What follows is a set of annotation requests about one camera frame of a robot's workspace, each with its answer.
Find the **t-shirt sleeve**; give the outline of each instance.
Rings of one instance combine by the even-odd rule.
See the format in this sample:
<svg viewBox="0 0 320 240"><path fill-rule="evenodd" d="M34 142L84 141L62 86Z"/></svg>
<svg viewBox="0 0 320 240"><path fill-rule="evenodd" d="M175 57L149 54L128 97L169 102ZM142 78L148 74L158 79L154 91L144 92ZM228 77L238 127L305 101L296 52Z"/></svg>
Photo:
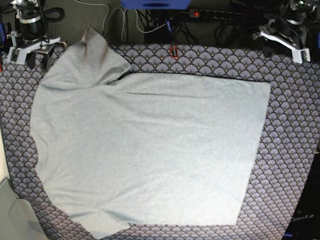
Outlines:
<svg viewBox="0 0 320 240"><path fill-rule="evenodd" d="M83 89L112 83L131 65L115 53L92 27L70 46L40 85L52 89Z"/></svg>

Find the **gray mat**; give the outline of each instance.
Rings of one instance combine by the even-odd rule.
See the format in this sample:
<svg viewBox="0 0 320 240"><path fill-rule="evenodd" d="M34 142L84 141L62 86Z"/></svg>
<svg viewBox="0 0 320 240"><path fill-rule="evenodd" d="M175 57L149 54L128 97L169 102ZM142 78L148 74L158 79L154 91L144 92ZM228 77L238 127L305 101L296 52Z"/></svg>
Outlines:
<svg viewBox="0 0 320 240"><path fill-rule="evenodd" d="M289 57L264 58L258 51L180 45L172 59L168 45L113 48L133 72L180 73L271 83L270 102L244 202L235 226L132 225L105 239L279 240L307 180L320 134L320 65L295 64ZM63 53L56 50L53 61ZM0 111L9 173L16 193L28 200L49 239L93 237L55 208L35 172L37 149L30 113L43 73L3 60Z"/></svg>

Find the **red power switch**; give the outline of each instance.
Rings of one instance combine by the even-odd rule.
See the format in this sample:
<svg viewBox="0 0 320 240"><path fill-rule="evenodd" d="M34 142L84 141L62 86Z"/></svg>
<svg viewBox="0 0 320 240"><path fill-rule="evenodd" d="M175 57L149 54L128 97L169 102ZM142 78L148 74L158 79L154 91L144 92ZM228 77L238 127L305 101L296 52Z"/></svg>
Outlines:
<svg viewBox="0 0 320 240"><path fill-rule="evenodd" d="M195 9L191 9L189 11L189 17L193 18L193 19L197 19L200 17L200 11L199 10L195 10Z"/></svg>

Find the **blue object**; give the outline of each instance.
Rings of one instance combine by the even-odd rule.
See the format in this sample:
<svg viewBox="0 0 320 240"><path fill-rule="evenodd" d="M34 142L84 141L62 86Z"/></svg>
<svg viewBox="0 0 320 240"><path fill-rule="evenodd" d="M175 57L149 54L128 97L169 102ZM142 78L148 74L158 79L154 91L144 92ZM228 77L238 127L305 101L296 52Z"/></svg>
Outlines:
<svg viewBox="0 0 320 240"><path fill-rule="evenodd" d="M320 49L320 32L318 32L317 34L317 42L318 42L317 48Z"/></svg>
<svg viewBox="0 0 320 240"><path fill-rule="evenodd" d="M286 237L286 238L292 238L293 237L293 235L291 233L285 233L283 236Z"/></svg>
<svg viewBox="0 0 320 240"><path fill-rule="evenodd" d="M170 21L165 21L165 23L166 23L166 27L168 28L168 31L169 31L170 35L172 35L172 29L171 29Z"/></svg>
<svg viewBox="0 0 320 240"><path fill-rule="evenodd" d="M7 32L6 26L3 22L0 22L0 38L1 38L1 45L3 46L5 41L7 40Z"/></svg>
<svg viewBox="0 0 320 240"><path fill-rule="evenodd" d="M191 0L122 0L127 9L186 9Z"/></svg>

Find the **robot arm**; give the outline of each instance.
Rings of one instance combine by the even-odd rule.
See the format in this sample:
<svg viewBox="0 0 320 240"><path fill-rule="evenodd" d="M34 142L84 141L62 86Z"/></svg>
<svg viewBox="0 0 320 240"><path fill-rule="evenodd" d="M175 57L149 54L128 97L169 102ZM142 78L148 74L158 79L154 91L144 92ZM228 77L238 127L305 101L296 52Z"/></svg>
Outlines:
<svg viewBox="0 0 320 240"><path fill-rule="evenodd" d="M275 41L292 52L295 63L310 62L310 50L306 47L307 27L305 22L309 14L316 11L320 0L288 0L280 6L278 14L268 15L268 24L260 26L253 39L265 38Z"/></svg>
<svg viewBox="0 0 320 240"><path fill-rule="evenodd" d="M62 8L44 11L44 0L12 0L10 4L16 9L16 25L15 30L8 34L8 38L12 41L8 59L12 63L27 64L32 68L36 54L42 54L45 56L44 59L47 59L55 44L60 43L60 37L48 35L48 22L61 21L65 12ZM59 17L46 17L47 14L55 12Z"/></svg>

